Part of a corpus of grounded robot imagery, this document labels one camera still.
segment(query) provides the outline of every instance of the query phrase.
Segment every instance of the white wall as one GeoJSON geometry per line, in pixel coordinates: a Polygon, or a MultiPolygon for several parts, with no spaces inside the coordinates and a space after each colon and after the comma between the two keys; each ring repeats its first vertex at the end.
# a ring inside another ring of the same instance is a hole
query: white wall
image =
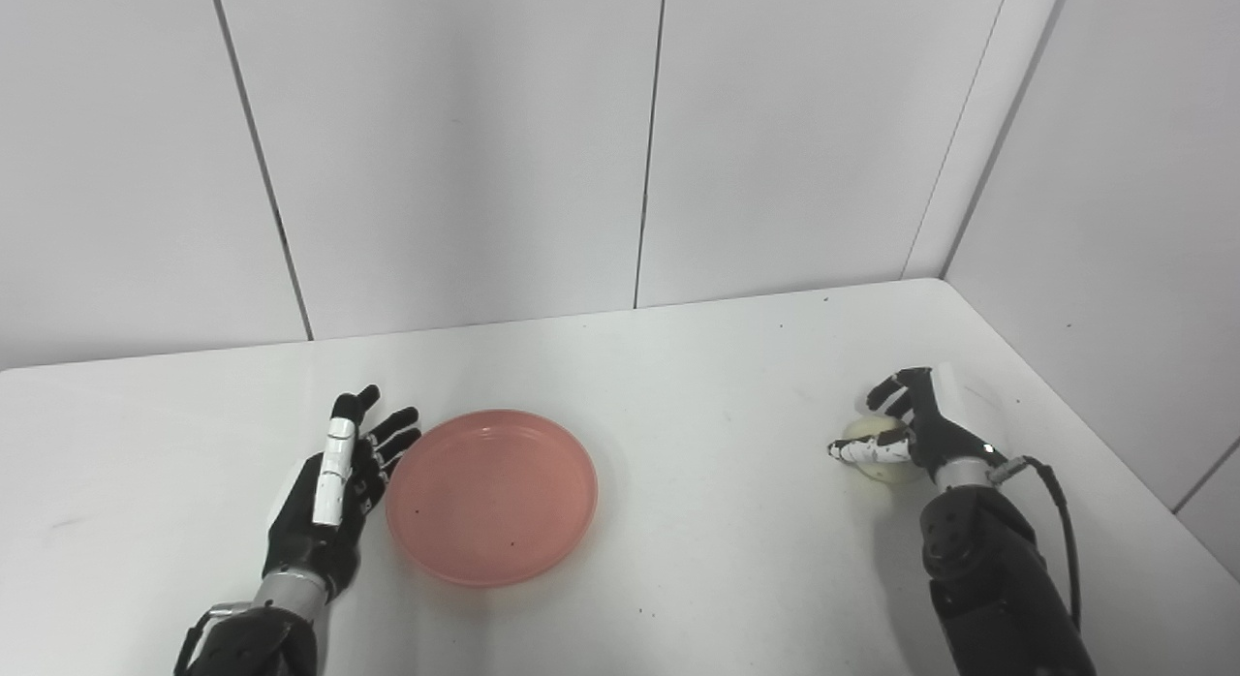
{"type": "Polygon", "coordinates": [[[947,273],[1169,506],[1240,437],[1236,103],[1240,0],[1066,0],[947,273]]]}
{"type": "MultiPolygon", "coordinates": [[[[336,337],[932,273],[1048,1],[667,0],[647,205],[661,0],[222,2],[336,337]]],[[[212,1],[4,10],[4,363],[300,339],[212,1]]]]}
{"type": "Polygon", "coordinates": [[[223,0],[310,322],[631,308],[660,0],[223,0]]]}
{"type": "Polygon", "coordinates": [[[304,339],[211,0],[0,0],[0,368],[304,339]]]}
{"type": "Polygon", "coordinates": [[[640,303],[900,278],[1002,2],[667,0],[640,303]]]}

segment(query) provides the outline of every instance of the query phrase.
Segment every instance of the robotic hand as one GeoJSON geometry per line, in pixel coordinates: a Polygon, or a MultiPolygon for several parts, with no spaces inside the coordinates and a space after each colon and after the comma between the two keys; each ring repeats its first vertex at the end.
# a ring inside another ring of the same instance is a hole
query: robotic hand
{"type": "Polygon", "coordinates": [[[830,453],[861,465],[913,461],[937,486],[939,496],[921,512],[921,562],[961,675],[1092,676],[1080,636],[1076,543],[1064,491],[1049,465],[1029,456],[1008,460],[975,433],[987,411],[978,391],[950,365],[895,372],[866,399],[872,412],[895,418],[894,428],[837,440],[830,453]],[[1024,468],[1035,469],[1059,507],[1070,614],[1033,527],[998,491],[1024,468]]]}
{"type": "Polygon", "coordinates": [[[357,541],[392,470],[422,435],[418,411],[402,409],[368,434],[357,429],[379,398],[376,386],[336,399],[327,447],[301,465],[267,533],[263,582],[252,602],[212,607],[186,635],[174,676],[314,676],[314,620],[357,574],[357,541]],[[202,652],[190,657],[212,619],[202,652]]]}

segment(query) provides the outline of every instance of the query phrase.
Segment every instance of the table surface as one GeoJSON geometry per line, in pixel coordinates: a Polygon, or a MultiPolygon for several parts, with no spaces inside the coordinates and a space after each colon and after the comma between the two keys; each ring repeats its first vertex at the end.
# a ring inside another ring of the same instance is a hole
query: table surface
{"type": "MultiPolygon", "coordinates": [[[[185,629],[258,584],[268,510],[337,393],[433,425],[520,408],[593,455],[589,533],[503,589],[408,569],[382,510],[332,607],[329,675],[955,674],[926,594],[926,481],[827,456],[861,396],[952,361],[1059,471],[1100,674],[1231,674],[1240,584],[1019,356],[934,280],[0,373],[0,662],[165,675],[185,629]]],[[[1004,485],[1060,588],[1054,507],[1004,485]]]]}

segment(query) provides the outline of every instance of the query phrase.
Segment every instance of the black cable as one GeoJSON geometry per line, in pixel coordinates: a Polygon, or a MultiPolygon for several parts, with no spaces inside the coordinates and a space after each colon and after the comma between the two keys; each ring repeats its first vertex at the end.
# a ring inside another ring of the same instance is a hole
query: black cable
{"type": "Polygon", "coordinates": [[[172,667],[172,676],[185,676],[190,671],[190,657],[193,656],[193,650],[198,646],[198,640],[202,639],[202,630],[211,621],[211,612],[202,614],[198,623],[193,624],[185,631],[185,641],[181,643],[181,654],[176,657],[176,666],[172,667]]]}
{"type": "Polygon", "coordinates": [[[1047,485],[1047,491],[1050,492],[1050,499],[1054,500],[1055,507],[1059,509],[1059,521],[1064,527],[1064,549],[1068,553],[1068,592],[1071,600],[1073,625],[1080,633],[1081,579],[1080,567],[1076,561],[1076,533],[1073,532],[1073,517],[1068,514],[1068,497],[1064,495],[1064,489],[1059,485],[1059,479],[1055,478],[1055,471],[1049,465],[1035,458],[1024,456],[1024,459],[1038,471],[1038,478],[1042,478],[1042,483],[1047,485]]]}

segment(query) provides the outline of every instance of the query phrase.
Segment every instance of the pink plate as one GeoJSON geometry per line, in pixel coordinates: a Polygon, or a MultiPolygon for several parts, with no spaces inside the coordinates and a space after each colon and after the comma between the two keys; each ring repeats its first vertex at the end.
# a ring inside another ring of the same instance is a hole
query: pink plate
{"type": "Polygon", "coordinates": [[[388,528],[430,574],[501,587],[564,559],[598,494],[590,456],[562,425],[489,409],[430,429],[404,454],[387,491],[388,528]]]}

